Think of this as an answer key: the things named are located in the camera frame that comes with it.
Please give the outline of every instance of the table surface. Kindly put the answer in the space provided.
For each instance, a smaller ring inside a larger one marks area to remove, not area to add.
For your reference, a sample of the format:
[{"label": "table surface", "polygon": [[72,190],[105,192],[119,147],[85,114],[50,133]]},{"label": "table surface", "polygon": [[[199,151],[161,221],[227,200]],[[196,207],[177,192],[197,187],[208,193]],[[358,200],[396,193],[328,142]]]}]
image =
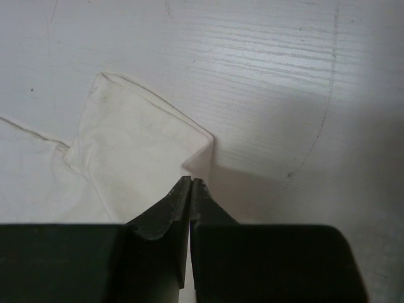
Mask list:
[{"label": "table surface", "polygon": [[2,0],[1,115],[71,144],[95,75],[216,138],[210,188],[243,222],[327,223],[377,302],[404,295],[404,2]]}]

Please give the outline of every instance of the white fabric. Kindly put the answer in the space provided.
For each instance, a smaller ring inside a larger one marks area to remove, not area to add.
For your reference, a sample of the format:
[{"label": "white fabric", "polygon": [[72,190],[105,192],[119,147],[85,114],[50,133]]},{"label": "white fabric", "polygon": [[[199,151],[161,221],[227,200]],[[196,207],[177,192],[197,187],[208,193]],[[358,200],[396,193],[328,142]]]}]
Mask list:
[{"label": "white fabric", "polygon": [[99,74],[71,147],[0,121],[0,222],[127,222],[182,174],[207,179],[213,137],[148,90]]}]

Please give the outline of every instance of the fabric fold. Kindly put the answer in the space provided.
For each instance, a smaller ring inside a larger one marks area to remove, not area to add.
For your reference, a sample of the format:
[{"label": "fabric fold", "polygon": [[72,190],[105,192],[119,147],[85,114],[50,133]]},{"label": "fabric fold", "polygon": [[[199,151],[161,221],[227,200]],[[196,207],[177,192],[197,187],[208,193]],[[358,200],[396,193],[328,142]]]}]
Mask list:
[{"label": "fabric fold", "polygon": [[181,175],[207,180],[213,136],[146,88],[97,75],[72,146],[0,122],[2,222],[124,223]]}]

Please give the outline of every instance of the white wooden surface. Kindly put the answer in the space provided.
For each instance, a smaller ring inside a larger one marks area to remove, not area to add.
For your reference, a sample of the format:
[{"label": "white wooden surface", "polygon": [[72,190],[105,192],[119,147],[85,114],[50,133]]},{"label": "white wooden surface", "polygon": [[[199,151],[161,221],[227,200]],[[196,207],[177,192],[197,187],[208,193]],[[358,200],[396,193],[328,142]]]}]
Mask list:
[{"label": "white wooden surface", "polygon": [[243,222],[337,226],[374,302],[404,302],[402,0],[1,0],[2,117],[70,144],[99,71],[217,139]]}]

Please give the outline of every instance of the dark mark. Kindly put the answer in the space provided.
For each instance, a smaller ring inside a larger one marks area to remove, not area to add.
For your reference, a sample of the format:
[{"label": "dark mark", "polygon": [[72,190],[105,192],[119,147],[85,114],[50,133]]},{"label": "dark mark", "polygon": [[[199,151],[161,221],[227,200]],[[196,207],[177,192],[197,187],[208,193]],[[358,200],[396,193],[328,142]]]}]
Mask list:
[{"label": "dark mark", "polygon": [[374,273],[374,274],[377,275],[377,276],[381,276],[381,277],[383,277],[383,278],[389,280],[389,277],[388,277],[388,276],[384,276],[384,275],[382,275],[382,274],[380,274],[380,273],[376,273],[375,271],[371,271],[371,273]]},{"label": "dark mark", "polygon": [[165,3],[165,10],[167,11],[167,14],[169,14],[169,17],[172,18],[169,0],[164,0],[164,3]]}]

